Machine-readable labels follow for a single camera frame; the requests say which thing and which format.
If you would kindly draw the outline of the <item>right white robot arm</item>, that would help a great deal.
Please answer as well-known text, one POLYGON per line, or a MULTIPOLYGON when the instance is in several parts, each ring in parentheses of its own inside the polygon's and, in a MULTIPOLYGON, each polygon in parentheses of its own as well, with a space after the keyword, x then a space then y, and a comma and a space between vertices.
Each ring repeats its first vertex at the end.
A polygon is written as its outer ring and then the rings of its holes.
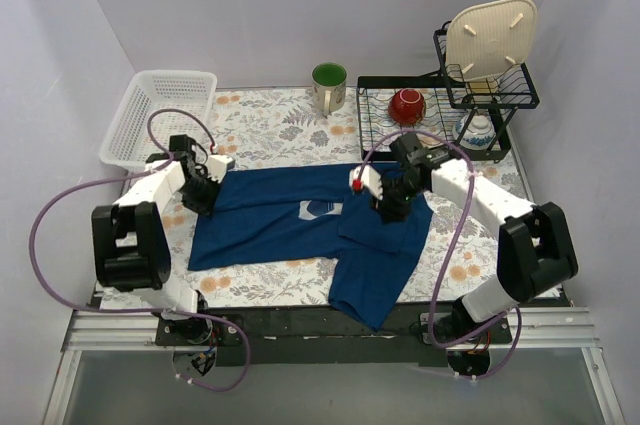
POLYGON ((355 192, 366 190, 373 209, 386 223, 404 220, 412 201, 425 192, 459 206, 463 219, 473 218, 498 242, 495 273, 459 297, 451 312, 428 313, 430 344, 448 348, 475 342, 508 311, 573 278, 578 262, 563 210, 548 202, 537 205, 486 179, 457 145, 441 141, 428 149, 422 131, 409 129, 384 136, 398 175, 387 178, 370 166, 368 157, 350 172, 355 192))

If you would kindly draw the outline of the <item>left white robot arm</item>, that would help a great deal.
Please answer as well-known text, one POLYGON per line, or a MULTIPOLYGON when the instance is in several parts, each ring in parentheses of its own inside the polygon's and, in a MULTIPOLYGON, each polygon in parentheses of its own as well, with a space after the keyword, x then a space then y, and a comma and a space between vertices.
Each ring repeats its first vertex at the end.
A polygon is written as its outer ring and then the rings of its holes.
POLYGON ((171 274, 161 214, 178 194, 186 209, 210 217, 225 175, 235 165, 232 157, 218 153, 198 163, 197 146, 187 135, 172 136, 166 152, 147 158, 145 175, 125 195, 91 215, 100 285, 139 296, 168 323, 170 332, 193 345, 209 342, 213 322, 201 312, 204 296, 171 274))

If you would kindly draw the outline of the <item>blue t shirt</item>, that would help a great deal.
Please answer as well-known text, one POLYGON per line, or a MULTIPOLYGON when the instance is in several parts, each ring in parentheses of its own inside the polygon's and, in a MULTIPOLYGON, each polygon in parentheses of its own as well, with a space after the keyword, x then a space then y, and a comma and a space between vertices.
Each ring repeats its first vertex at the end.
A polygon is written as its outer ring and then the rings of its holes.
POLYGON ((210 217, 197 220, 188 268, 307 258, 336 260, 329 304, 382 328, 423 252, 433 212, 424 197, 386 224, 348 185, 350 164, 228 173, 210 217))

